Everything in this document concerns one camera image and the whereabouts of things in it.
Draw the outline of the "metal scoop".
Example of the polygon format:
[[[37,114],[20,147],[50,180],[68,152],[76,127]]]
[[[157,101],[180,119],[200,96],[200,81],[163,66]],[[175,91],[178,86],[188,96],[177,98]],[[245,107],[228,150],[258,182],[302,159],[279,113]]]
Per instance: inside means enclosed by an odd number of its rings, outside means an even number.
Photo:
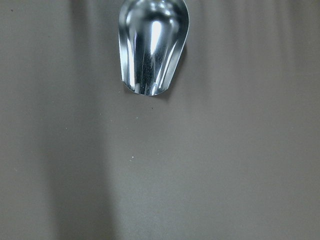
[[[118,18],[121,79],[132,92],[157,96],[171,85],[190,27],[183,0],[126,0]]]

